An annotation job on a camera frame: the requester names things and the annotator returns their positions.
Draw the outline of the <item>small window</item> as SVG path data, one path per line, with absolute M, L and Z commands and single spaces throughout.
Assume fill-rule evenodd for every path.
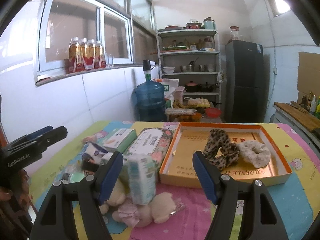
M 282 15 L 291 10 L 290 5 L 284 0 L 268 0 L 274 17 Z

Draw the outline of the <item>mint green sponge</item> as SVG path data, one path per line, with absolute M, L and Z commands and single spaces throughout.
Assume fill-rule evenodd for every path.
M 61 181 L 64 184 L 70 184 L 80 182 L 83 178 L 85 178 L 85 175 L 82 172 L 67 171 L 62 175 Z

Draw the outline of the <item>white purple tissue pack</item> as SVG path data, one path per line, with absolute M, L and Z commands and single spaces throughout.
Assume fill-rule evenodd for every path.
M 81 150 L 82 161 L 100 165 L 108 151 L 94 142 L 86 142 Z

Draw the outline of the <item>white green tissue box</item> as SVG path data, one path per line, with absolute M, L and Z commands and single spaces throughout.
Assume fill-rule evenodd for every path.
M 135 129 L 115 129 L 112 135 L 103 141 L 103 147 L 110 152 L 118 151 L 120 153 L 124 153 L 136 137 L 137 133 Z

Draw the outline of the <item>dark grey refrigerator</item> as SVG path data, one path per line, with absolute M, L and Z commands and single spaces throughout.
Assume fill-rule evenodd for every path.
M 231 40 L 226 45 L 226 106 L 229 123 L 262 122 L 266 84 L 263 46 Z

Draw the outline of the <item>white blue cotton pad pack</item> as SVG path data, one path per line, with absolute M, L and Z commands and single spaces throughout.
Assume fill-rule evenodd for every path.
M 127 171 L 132 202 L 148 205 L 156 194 L 156 170 L 152 158 L 145 154 L 130 155 Z

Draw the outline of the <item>blue water jug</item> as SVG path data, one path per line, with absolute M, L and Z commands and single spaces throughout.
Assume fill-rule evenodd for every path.
M 151 72 L 144 72 L 145 82 L 138 85 L 134 94 L 140 121 L 163 122 L 165 119 L 164 86 L 152 81 Z

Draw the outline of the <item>colourful cartoon bed sheet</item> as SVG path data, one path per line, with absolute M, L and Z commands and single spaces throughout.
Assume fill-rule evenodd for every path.
M 48 149 L 31 175 L 30 198 L 36 208 L 42 204 L 53 181 L 62 177 L 67 165 L 80 160 L 82 140 L 89 135 L 107 135 L 116 128 L 132 127 L 141 131 L 149 127 L 175 130 L 176 123 L 99 121 L 80 133 Z M 292 167 L 286 183 L 268 188 L 283 219 L 289 239 L 301 239 L 319 213 L 319 159 L 297 130 L 285 124 L 264 124 L 285 159 Z M 204 239 L 215 213 L 202 190 L 159 185 L 158 192 L 170 192 L 181 198 L 185 209 L 163 224 L 131 229 L 105 217 L 113 239 Z

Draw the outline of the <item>cream floral scrunchie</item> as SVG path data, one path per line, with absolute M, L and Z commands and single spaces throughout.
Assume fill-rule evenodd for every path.
M 246 163 L 251 163 L 256 169 L 265 167 L 271 160 L 271 152 L 267 146 L 255 140 L 238 144 L 240 156 Z

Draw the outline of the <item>white metal shelf rack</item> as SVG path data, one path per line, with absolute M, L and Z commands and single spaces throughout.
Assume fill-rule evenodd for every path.
M 191 98 L 205 98 L 220 108 L 224 71 L 218 30 L 167 27 L 157 31 L 156 39 L 159 76 L 179 79 L 180 86 L 190 81 L 198 85 L 219 83 L 219 88 L 212 93 L 184 91 L 184 94 Z M 175 67 L 175 72 L 165 74 L 164 66 Z

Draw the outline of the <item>orange plastic basin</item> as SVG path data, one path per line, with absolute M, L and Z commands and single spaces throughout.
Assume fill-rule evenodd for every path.
M 218 108 L 207 108 L 205 109 L 205 113 L 210 118 L 219 118 L 222 111 Z

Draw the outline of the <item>leopard print scrunchie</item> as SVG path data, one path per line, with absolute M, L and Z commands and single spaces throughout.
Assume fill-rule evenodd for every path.
M 210 130 L 202 154 L 210 164 L 223 171 L 238 163 L 240 150 L 236 143 L 231 142 L 225 130 L 215 128 Z

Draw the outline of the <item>white plastic bottle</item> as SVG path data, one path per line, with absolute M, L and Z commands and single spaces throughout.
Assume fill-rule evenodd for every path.
M 309 112 L 314 115 L 315 111 L 316 111 L 316 107 L 317 107 L 317 100 L 316 100 L 316 96 L 313 95 L 313 99 L 310 102 L 310 109 Z

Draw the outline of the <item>white sack bag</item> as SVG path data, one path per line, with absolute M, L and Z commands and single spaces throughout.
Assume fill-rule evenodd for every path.
M 179 79 L 153 79 L 164 86 L 165 107 L 172 108 L 174 93 L 179 84 Z

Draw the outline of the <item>red lidded black pot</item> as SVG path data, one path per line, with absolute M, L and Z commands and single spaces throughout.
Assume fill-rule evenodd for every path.
M 190 81 L 189 83 L 185 84 L 184 87 L 187 93 L 196 93 L 200 91 L 199 85 L 194 81 Z

